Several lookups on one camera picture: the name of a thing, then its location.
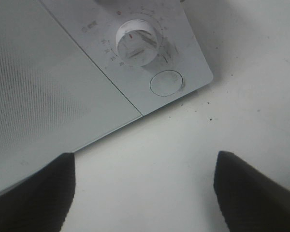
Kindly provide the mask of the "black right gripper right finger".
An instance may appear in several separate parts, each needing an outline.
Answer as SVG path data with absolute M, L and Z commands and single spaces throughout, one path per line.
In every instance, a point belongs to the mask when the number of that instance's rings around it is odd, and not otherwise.
M 214 191 L 229 231 L 290 232 L 290 191 L 237 155 L 219 151 Z

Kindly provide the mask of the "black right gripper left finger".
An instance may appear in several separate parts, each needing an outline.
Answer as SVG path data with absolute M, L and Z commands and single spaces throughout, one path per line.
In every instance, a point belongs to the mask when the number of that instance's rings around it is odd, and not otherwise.
M 75 188 L 75 155 L 61 154 L 0 196 L 0 232 L 61 231 Z

